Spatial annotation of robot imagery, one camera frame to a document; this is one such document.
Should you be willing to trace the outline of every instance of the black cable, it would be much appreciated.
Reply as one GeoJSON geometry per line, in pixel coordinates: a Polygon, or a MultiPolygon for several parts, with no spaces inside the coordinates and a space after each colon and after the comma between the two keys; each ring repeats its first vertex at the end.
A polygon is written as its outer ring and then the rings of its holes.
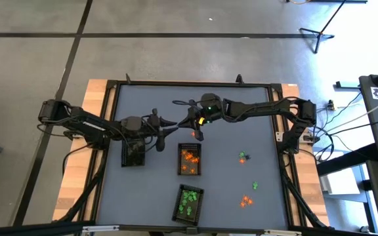
{"type": "Polygon", "coordinates": [[[68,154],[65,155],[64,160],[62,161],[62,176],[65,174],[66,160],[68,159],[68,156],[70,156],[71,154],[75,153],[76,151],[79,151],[81,149],[84,149],[84,148],[87,148],[87,147],[91,146],[91,144],[92,143],[88,143],[85,146],[82,146],[82,147],[79,147],[77,149],[74,149],[74,150],[70,151],[68,154]]]}
{"type": "Polygon", "coordinates": [[[341,143],[342,143],[342,145],[344,145],[348,150],[350,150],[351,152],[353,152],[353,153],[357,153],[358,155],[361,155],[361,156],[363,156],[363,157],[365,157],[366,159],[368,159],[369,160],[369,157],[367,157],[366,155],[364,155],[364,154],[362,154],[362,153],[359,153],[359,152],[357,152],[357,151],[355,151],[355,150],[352,150],[352,149],[350,149],[342,140],[341,140],[341,138],[340,137],[338,137],[338,136],[336,136],[336,135],[332,135],[332,137],[336,137],[336,138],[338,138],[339,139],[339,141],[341,141],[341,143]]]}
{"type": "Polygon", "coordinates": [[[53,134],[53,133],[50,133],[50,132],[46,132],[46,130],[40,128],[40,127],[43,126],[43,125],[44,125],[44,124],[38,124],[36,127],[37,127],[38,130],[40,130],[41,132],[44,132],[45,134],[49,134],[49,135],[51,135],[51,136],[56,136],[56,137],[65,137],[65,138],[66,138],[66,136],[63,135],[63,134],[53,134]]]}
{"type": "Polygon", "coordinates": [[[334,118],[338,117],[338,116],[342,113],[342,111],[346,110],[346,108],[348,108],[349,105],[351,105],[351,103],[352,103],[353,101],[355,101],[355,99],[357,99],[360,95],[361,95],[361,92],[359,92],[359,93],[357,94],[357,96],[356,96],[354,99],[352,99],[352,100],[348,103],[348,105],[346,105],[346,107],[344,107],[344,108],[343,108],[338,114],[336,114],[335,116],[333,116],[332,119],[331,119],[331,121],[328,122],[328,124],[329,124],[330,122],[332,122],[332,121],[334,120],[334,118]]]}
{"type": "Polygon", "coordinates": [[[344,130],[340,130],[340,131],[334,132],[333,134],[328,134],[328,135],[333,136],[333,135],[338,134],[338,133],[340,133],[340,132],[344,132],[344,131],[348,131],[348,130],[353,130],[353,129],[361,128],[361,127],[366,127],[366,126],[368,126],[368,125],[376,125],[376,124],[378,124],[378,121],[376,121],[376,122],[372,122],[372,123],[368,123],[368,124],[365,124],[365,125],[360,125],[360,126],[357,126],[357,127],[346,128],[346,129],[344,129],[344,130]]]}
{"type": "Polygon", "coordinates": [[[303,151],[303,152],[305,152],[305,153],[308,153],[308,154],[310,154],[311,156],[313,156],[315,159],[316,159],[316,156],[313,154],[313,153],[311,153],[311,152],[309,152],[309,151],[307,151],[307,150],[304,150],[304,149],[299,149],[300,151],[303,151]]]}

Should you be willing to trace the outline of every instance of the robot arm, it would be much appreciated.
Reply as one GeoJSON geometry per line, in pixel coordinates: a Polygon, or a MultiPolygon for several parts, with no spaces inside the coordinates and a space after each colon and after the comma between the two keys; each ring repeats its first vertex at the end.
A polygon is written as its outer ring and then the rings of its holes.
{"type": "Polygon", "coordinates": [[[68,130],[64,135],[72,140],[74,136],[82,136],[95,149],[104,149],[110,140],[132,140],[156,136],[156,149],[163,151],[164,139],[178,128],[165,128],[175,125],[158,117],[157,109],[144,117],[127,117],[120,121],[107,121],[83,110],[71,106],[66,101],[47,100],[43,102],[39,113],[39,121],[43,125],[63,126],[68,130]]]}
{"type": "Polygon", "coordinates": [[[244,104],[227,99],[220,99],[215,94],[204,94],[200,102],[193,100],[188,102],[188,115],[178,124],[180,128],[194,129],[195,138],[203,140],[201,126],[206,123],[212,123],[217,119],[224,119],[230,123],[244,121],[249,117],[260,117],[268,115],[282,115],[289,119],[293,126],[288,132],[283,134],[280,150],[289,153],[299,152],[299,138],[307,127],[316,124],[316,104],[310,100],[295,98],[275,102],[261,102],[256,104],[244,104]],[[298,112],[294,114],[290,111],[292,105],[297,105],[298,112]]]}

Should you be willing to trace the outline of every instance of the wire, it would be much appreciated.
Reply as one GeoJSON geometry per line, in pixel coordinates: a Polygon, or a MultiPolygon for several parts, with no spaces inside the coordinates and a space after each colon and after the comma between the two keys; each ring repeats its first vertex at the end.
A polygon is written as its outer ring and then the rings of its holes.
{"type": "MultiPolygon", "coordinates": [[[[46,124],[47,126],[53,126],[53,125],[61,125],[63,123],[65,123],[66,121],[70,121],[72,119],[75,119],[77,118],[78,116],[75,116],[75,117],[67,117],[67,118],[63,118],[63,119],[60,119],[58,121],[45,121],[45,123],[49,123],[49,124],[46,124]]],[[[44,132],[45,134],[49,134],[51,136],[56,136],[56,137],[66,137],[65,135],[63,134],[53,134],[53,133],[50,133],[50,132],[47,132],[46,130],[43,130],[42,127],[43,125],[45,124],[38,124],[36,127],[38,130],[40,130],[41,132],[44,132]]]]}
{"type": "Polygon", "coordinates": [[[377,110],[377,109],[378,109],[378,106],[376,106],[375,108],[369,110],[367,113],[360,115],[360,116],[357,117],[357,118],[354,118],[354,119],[352,119],[352,120],[350,120],[350,121],[347,121],[347,122],[342,123],[342,124],[340,124],[340,125],[338,125],[338,126],[336,126],[336,127],[334,127],[334,128],[329,129],[328,132],[331,131],[331,130],[334,130],[334,129],[336,129],[336,128],[339,128],[339,127],[341,127],[341,126],[343,126],[343,125],[349,124],[349,123],[351,123],[351,122],[353,122],[353,121],[356,121],[357,119],[359,119],[359,118],[361,118],[361,117],[363,117],[363,116],[365,116],[365,115],[368,115],[368,114],[370,114],[371,112],[373,112],[373,111],[375,111],[375,110],[377,110]]]}
{"type": "Polygon", "coordinates": [[[49,134],[49,135],[51,135],[51,136],[56,136],[56,137],[65,137],[65,138],[66,138],[66,136],[63,135],[63,134],[53,134],[53,133],[47,132],[46,130],[40,128],[40,127],[43,126],[43,125],[44,125],[44,124],[38,124],[36,127],[37,127],[38,130],[40,130],[41,132],[44,132],[45,134],[49,134]]]}
{"type": "Polygon", "coordinates": [[[330,122],[332,122],[333,120],[334,120],[334,118],[336,118],[336,117],[338,117],[344,110],[346,110],[346,108],[348,108],[350,105],[351,105],[351,103],[353,102],[353,101],[355,101],[355,99],[357,99],[359,96],[361,95],[361,92],[359,92],[358,94],[357,94],[357,96],[354,98],[354,99],[352,99],[349,103],[348,103],[348,105],[346,105],[346,107],[344,107],[338,114],[336,114],[335,116],[333,116],[332,117],[332,119],[328,122],[328,124],[330,123],[330,122]]]}
{"type": "Polygon", "coordinates": [[[307,150],[304,150],[304,149],[299,149],[300,151],[303,151],[303,152],[305,152],[305,153],[308,153],[308,154],[310,154],[311,156],[313,156],[314,158],[316,158],[316,156],[313,154],[313,153],[311,153],[311,152],[309,152],[309,151],[307,151],[307,150]]]}
{"type": "Polygon", "coordinates": [[[358,155],[361,155],[361,156],[365,157],[366,159],[369,159],[366,155],[361,154],[361,153],[359,153],[359,152],[357,152],[357,151],[354,151],[354,150],[350,149],[349,147],[347,147],[347,145],[341,140],[340,137],[338,137],[338,136],[336,136],[336,135],[332,135],[332,137],[336,137],[336,138],[338,138],[339,141],[341,141],[342,145],[344,145],[344,146],[345,146],[348,150],[350,150],[351,152],[357,153],[358,155]]]}
{"type": "Polygon", "coordinates": [[[378,121],[376,121],[376,122],[372,122],[372,123],[368,123],[368,124],[365,124],[365,125],[360,125],[360,126],[357,126],[357,127],[346,128],[346,129],[344,129],[344,130],[340,130],[340,131],[334,132],[333,134],[328,134],[328,135],[333,136],[333,135],[338,134],[338,133],[340,133],[340,132],[344,132],[344,131],[348,131],[348,130],[353,130],[353,129],[361,128],[361,127],[366,127],[366,126],[368,126],[368,125],[376,125],[376,124],[378,124],[378,121]]]}
{"type": "Polygon", "coordinates": [[[79,147],[79,148],[77,148],[77,149],[75,149],[75,150],[72,150],[72,151],[70,151],[68,154],[65,155],[64,160],[62,161],[62,176],[63,176],[64,173],[65,173],[66,160],[68,159],[68,157],[69,157],[71,154],[75,153],[76,151],[79,151],[79,150],[81,150],[81,149],[87,148],[87,147],[91,146],[92,144],[93,144],[93,143],[88,143],[88,144],[86,144],[85,146],[82,146],[82,147],[79,147]]]}

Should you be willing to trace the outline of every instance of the wooden frame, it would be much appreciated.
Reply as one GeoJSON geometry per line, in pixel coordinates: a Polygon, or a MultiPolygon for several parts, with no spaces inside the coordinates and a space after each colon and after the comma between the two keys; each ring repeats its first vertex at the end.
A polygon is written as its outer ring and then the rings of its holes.
{"type": "MultiPolygon", "coordinates": [[[[87,90],[85,93],[84,101],[82,104],[82,108],[94,115],[100,115],[100,111],[102,109],[102,103],[104,99],[104,94],[106,92],[106,85],[108,80],[105,79],[91,79],[87,85],[87,90]]],[[[112,110],[113,104],[113,93],[114,90],[112,89],[111,94],[108,100],[108,106],[106,110],[106,115],[104,116],[105,119],[110,117],[110,113],[112,110]]],[[[283,84],[282,85],[282,92],[283,96],[299,96],[299,88],[297,85],[292,84],[283,84]]],[[[274,92],[274,99],[278,99],[278,94],[274,92]]],[[[278,120],[278,127],[280,130],[283,130],[283,119],[281,116],[277,116],[278,120]]],[[[72,142],[71,150],[77,149],[81,146],[85,145],[85,141],[82,139],[74,140],[72,142]]],[[[307,144],[300,144],[300,148],[306,151],[312,151],[311,146],[307,144]]],[[[98,164],[101,158],[101,151],[97,152],[97,160],[95,169],[98,168],[98,164]]],[[[87,177],[87,172],[90,165],[90,156],[91,156],[91,149],[85,148],[81,151],[73,153],[68,158],[68,162],[66,164],[64,178],[62,179],[62,183],[60,186],[60,191],[58,195],[58,200],[56,202],[53,220],[57,220],[68,211],[70,207],[75,203],[77,198],[81,195],[84,187],[85,187],[85,180],[87,177]]],[[[284,157],[285,162],[288,162],[288,156],[284,157]]],[[[320,221],[322,221],[327,226],[329,225],[329,219],[327,217],[324,198],[322,194],[322,190],[320,188],[320,181],[319,176],[317,173],[316,162],[309,153],[307,152],[300,152],[295,155],[295,164],[297,166],[297,175],[299,177],[299,185],[301,189],[301,195],[312,209],[312,211],[319,217],[320,221]]],[[[291,177],[291,170],[287,167],[288,174],[291,177]]],[[[83,217],[84,220],[90,219],[90,212],[92,208],[94,193],[92,193],[87,201],[85,215],[83,217]]],[[[294,225],[300,225],[300,216],[299,211],[297,208],[296,201],[292,194],[290,194],[290,203],[291,203],[291,211],[293,213],[293,221],[294,225]]]]}

